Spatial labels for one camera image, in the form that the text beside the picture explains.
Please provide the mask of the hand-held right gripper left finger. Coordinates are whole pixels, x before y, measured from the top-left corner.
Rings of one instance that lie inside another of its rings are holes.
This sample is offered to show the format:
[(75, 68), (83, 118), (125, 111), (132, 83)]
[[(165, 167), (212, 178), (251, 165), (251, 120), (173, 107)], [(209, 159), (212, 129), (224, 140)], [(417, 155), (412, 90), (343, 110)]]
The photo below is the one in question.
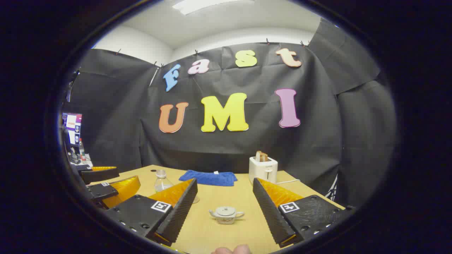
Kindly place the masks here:
[(104, 214), (131, 233), (160, 244), (175, 243), (197, 195), (190, 179), (149, 197), (134, 195)]

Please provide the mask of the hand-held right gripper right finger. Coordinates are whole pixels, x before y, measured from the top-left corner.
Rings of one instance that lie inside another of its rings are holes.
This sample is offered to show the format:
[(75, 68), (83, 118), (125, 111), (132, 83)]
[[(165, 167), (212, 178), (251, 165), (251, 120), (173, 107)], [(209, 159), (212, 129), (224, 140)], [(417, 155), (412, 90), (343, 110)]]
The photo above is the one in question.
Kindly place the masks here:
[(279, 247), (310, 241), (352, 213), (318, 195), (302, 197), (274, 183), (255, 177), (253, 193), (270, 233)]

